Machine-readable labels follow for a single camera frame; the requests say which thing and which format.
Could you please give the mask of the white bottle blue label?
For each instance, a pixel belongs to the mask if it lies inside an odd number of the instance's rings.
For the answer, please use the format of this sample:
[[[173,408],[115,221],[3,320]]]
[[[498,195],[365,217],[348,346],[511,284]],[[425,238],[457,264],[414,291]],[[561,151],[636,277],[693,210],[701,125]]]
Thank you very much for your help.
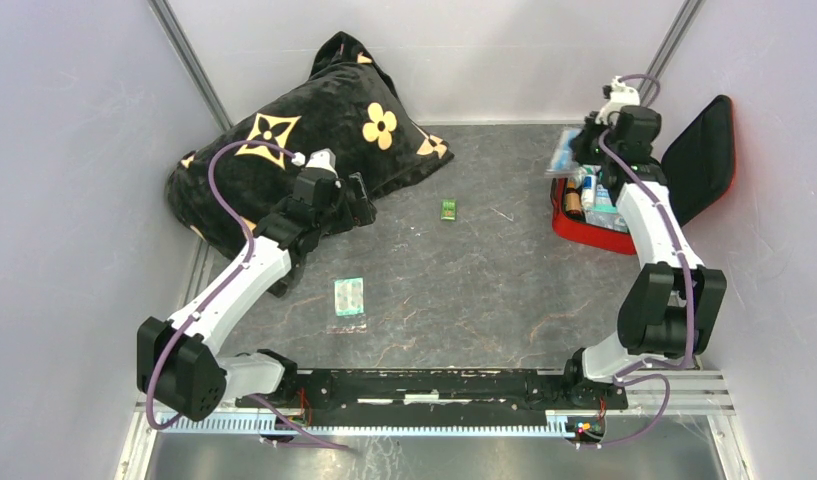
[[[593,210],[595,206],[597,177],[586,175],[582,181],[580,200],[584,210]]]

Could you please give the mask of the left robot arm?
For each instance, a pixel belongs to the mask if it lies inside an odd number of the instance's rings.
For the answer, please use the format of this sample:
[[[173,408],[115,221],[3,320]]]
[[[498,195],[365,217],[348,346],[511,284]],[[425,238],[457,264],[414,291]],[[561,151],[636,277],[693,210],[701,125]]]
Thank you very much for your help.
[[[194,300],[137,331],[137,387],[147,412],[156,404],[201,421],[221,402],[261,394],[274,407],[298,394],[294,362],[269,350],[223,357],[225,340],[265,293],[282,296],[301,275],[323,236],[372,224],[377,210],[364,178],[306,167],[293,191],[252,230],[241,252]]]

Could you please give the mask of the black pillow with gold flowers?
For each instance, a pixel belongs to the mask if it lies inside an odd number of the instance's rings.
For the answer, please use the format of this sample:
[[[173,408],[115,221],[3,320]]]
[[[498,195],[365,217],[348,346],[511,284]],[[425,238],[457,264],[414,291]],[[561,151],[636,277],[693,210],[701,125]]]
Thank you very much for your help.
[[[308,79],[175,163],[164,187],[173,216],[228,259],[245,245],[240,226],[212,193],[212,157],[240,145],[215,167],[219,192],[253,227],[289,195],[295,153],[336,156],[340,177],[360,173],[371,200],[414,186],[450,163],[449,144],[412,120],[391,77],[358,39],[338,32],[314,57]]]

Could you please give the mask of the teal plaster packet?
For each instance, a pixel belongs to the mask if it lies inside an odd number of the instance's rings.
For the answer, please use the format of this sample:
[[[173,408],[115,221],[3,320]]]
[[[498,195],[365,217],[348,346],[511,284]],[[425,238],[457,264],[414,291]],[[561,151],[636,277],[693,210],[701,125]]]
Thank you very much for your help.
[[[339,279],[334,282],[334,308],[337,316],[364,313],[364,282],[362,278]]]

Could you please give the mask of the brown bottle orange cap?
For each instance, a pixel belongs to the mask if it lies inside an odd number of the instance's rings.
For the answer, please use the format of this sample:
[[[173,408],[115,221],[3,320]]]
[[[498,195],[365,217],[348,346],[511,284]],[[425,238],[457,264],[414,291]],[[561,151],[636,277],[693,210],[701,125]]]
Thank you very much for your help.
[[[575,221],[585,219],[581,197],[573,180],[568,180],[564,191],[564,212],[567,217]]]

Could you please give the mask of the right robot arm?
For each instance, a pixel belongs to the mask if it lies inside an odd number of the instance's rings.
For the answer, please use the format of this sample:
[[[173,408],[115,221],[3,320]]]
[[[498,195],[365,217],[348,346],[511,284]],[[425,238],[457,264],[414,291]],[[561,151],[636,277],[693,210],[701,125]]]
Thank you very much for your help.
[[[564,400],[586,408],[601,383],[623,385],[643,369],[688,369],[713,332],[727,281],[708,268],[685,238],[668,178],[652,156],[661,130],[654,110],[626,105],[588,114],[572,141],[574,160],[597,165],[599,182],[625,221],[640,271],[617,316],[616,329],[582,350],[581,370],[561,382]]]

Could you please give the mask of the white bottle green label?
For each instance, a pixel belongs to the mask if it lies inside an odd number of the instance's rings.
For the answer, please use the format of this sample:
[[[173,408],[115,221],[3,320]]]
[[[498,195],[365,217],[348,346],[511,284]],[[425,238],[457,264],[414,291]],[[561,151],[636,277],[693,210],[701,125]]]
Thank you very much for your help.
[[[595,175],[599,172],[600,168],[598,166],[593,165],[583,165],[580,166],[569,178],[568,178],[568,186],[574,189],[579,189],[582,187],[584,180],[590,176]]]

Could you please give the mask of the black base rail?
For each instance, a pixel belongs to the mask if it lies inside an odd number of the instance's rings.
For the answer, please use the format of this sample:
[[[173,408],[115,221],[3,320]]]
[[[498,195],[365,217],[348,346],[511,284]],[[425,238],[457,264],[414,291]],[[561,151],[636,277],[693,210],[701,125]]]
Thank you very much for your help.
[[[265,398],[301,408],[313,427],[540,426],[549,411],[629,405],[622,387],[538,369],[318,368],[298,371]]]

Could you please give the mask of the red medicine kit case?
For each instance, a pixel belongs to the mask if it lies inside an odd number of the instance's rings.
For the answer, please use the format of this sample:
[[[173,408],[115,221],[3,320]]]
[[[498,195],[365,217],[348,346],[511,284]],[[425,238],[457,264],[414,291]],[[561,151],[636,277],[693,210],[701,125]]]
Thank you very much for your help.
[[[676,220],[685,226],[723,197],[736,173],[734,107],[717,95],[670,144],[662,157]],[[598,249],[634,255],[632,236],[619,229],[576,219],[566,209],[563,179],[551,193],[554,232],[566,240]]]

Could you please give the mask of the small green packet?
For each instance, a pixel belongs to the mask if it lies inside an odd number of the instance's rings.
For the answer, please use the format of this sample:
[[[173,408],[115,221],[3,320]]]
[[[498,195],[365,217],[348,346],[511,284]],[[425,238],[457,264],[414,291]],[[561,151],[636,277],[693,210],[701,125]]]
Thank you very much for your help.
[[[457,202],[455,199],[443,199],[441,201],[440,219],[442,221],[457,220]]]

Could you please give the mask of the blue white clear packet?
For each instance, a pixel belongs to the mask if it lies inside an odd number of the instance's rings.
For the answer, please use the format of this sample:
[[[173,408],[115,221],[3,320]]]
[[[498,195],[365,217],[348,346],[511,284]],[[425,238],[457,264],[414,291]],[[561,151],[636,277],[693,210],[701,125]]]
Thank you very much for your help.
[[[580,165],[574,160],[571,142],[580,132],[580,128],[565,128],[562,131],[545,170],[546,178],[566,178],[578,171]]]

